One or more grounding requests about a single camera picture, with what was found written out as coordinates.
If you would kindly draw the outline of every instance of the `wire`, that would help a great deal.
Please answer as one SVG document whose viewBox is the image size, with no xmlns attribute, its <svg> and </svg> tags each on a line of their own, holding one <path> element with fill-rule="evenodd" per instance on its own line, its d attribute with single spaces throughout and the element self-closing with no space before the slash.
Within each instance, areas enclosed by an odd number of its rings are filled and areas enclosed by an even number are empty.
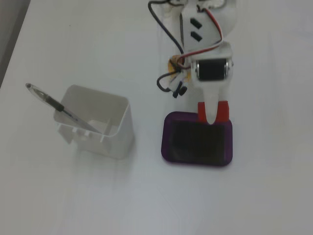
<svg viewBox="0 0 313 235">
<path fill-rule="evenodd" d="M 187 53 L 187 54 L 183 54 L 181 55 L 178 60 L 177 60 L 177 65 L 179 67 L 181 67 L 182 69 L 184 70 L 187 70 L 189 69 L 190 67 L 184 67 L 179 61 L 181 59 L 184 59 L 186 57 L 189 57 L 189 56 L 192 56 L 192 55 L 196 55 L 196 54 L 201 54 L 201 53 L 204 53 L 204 52 L 208 52 L 208 51 L 211 51 L 211 50 L 214 50 L 216 48 L 218 48 L 223 42 L 224 42 L 224 37 L 223 37 L 223 32 L 222 32 L 222 29 L 219 25 L 219 23 L 217 22 L 217 20 L 215 19 L 215 17 L 212 15 L 212 13 L 207 9 L 207 8 L 203 8 L 202 10 L 200 10 L 200 7 L 198 7 L 198 11 L 205 11 L 207 13 L 207 15 L 210 17 L 210 19 L 213 21 L 214 25 L 216 26 L 217 30 L 219 31 L 219 34 L 220 34 L 220 37 L 221 37 L 221 40 L 218 41 L 216 44 L 206 48 L 206 49 L 202 49 L 202 50 L 197 50 L 197 51 L 193 51 L 193 52 L 190 52 L 190 53 Z"/>
<path fill-rule="evenodd" d="M 184 4 L 174 4 L 174 3 L 171 3 L 171 1 L 169 1 L 168 4 L 170 4 L 171 6 L 184 6 Z"/>
<path fill-rule="evenodd" d="M 165 77 L 167 77 L 167 76 L 173 75 L 173 74 L 175 74 L 175 73 L 178 73 L 178 72 L 179 72 L 179 71 L 174 71 L 174 72 L 168 72 L 168 73 L 166 73 L 166 74 L 163 74 L 163 75 L 162 75 L 161 77 L 159 77 L 159 78 L 157 79 L 157 81 L 156 81 L 157 87 L 159 87 L 160 90 L 163 91 L 163 92 L 170 92 L 171 90 L 170 90 L 169 88 L 164 88 L 164 87 L 161 86 L 160 81 L 161 81 L 161 79 L 163 79 L 163 78 L 165 78 Z"/>
<path fill-rule="evenodd" d="M 153 16 L 153 18 L 156 20 L 156 22 L 161 26 L 161 28 L 165 31 L 165 33 L 167 34 L 167 36 L 169 36 L 169 38 L 175 43 L 175 45 L 177 46 L 177 48 L 179 49 L 181 54 L 184 54 L 184 50 L 182 49 L 181 45 L 178 43 L 178 41 L 174 38 L 174 36 L 170 33 L 170 31 L 168 31 L 168 29 L 164 26 L 164 24 L 160 21 L 160 19 L 157 17 L 156 13 L 153 11 L 152 9 L 152 4 L 157 4 L 157 5 L 162 5 L 162 4 L 171 4 L 173 5 L 173 3 L 171 3 L 171 0 L 163 0 L 163 1 L 149 1 L 148 2 L 148 8 L 149 11 L 151 12 L 151 15 Z"/>
</svg>

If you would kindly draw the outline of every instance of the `white box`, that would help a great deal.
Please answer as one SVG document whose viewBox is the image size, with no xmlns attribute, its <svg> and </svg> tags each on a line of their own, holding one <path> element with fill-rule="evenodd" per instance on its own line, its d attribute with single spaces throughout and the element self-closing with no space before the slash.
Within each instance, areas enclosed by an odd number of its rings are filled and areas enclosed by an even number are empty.
<svg viewBox="0 0 313 235">
<path fill-rule="evenodd" d="M 83 129 L 60 112 L 54 112 L 58 132 L 82 150 L 113 158 L 128 155 L 134 139 L 131 107 L 127 98 L 73 85 L 61 103 L 102 134 Z"/>
</svg>

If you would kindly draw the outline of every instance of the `white surface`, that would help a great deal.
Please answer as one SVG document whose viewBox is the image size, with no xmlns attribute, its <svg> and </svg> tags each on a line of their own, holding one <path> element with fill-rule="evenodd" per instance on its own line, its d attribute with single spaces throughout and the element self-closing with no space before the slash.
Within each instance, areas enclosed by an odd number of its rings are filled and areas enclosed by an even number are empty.
<svg viewBox="0 0 313 235">
<path fill-rule="evenodd" d="M 0 233 L 312 234 L 312 7 L 239 1 L 227 38 L 234 158 L 214 169 L 161 157 L 165 116 L 203 97 L 158 90 L 175 49 L 146 1 L 32 0 L 0 89 Z M 128 97 L 132 155 L 68 146 L 26 82 L 56 99 L 72 84 Z"/>
</svg>

